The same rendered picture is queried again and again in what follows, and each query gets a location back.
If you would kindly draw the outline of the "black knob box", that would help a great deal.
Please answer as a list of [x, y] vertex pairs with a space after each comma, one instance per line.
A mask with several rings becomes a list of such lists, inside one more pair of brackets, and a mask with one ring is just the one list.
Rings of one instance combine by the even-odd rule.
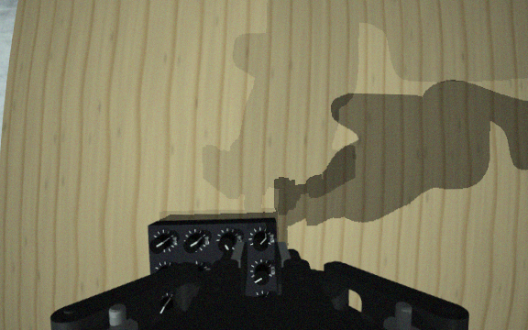
[[236, 242], [247, 242], [246, 296], [278, 295], [274, 217], [156, 221], [148, 225], [150, 274], [182, 262], [197, 264], [198, 271], [210, 270], [226, 250], [235, 248]]

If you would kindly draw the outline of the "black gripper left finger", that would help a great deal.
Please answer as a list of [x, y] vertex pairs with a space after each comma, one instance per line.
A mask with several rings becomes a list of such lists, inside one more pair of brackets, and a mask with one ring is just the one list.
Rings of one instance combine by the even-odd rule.
[[[248, 242], [236, 242], [206, 271], [182, 262], [64, 306], [50, 316], [51, 330], [139, 330], [186, 310], [236, 303], [247, 277]], [[173, 307], [160, 313], [160, 300], [171, 291]]]

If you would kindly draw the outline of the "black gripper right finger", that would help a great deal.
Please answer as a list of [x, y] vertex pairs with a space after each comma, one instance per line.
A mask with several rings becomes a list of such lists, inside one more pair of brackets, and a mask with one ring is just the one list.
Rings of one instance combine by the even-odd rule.
[[[311, 269], [285, 242], [274, 243], [274, 271], [287, 303], [337, 309], [387, 330], [468, 330], [469, 312], [456, 303], [340, 261]], [[361, 312], [348, 305], [349, 290], [360, 296]]]

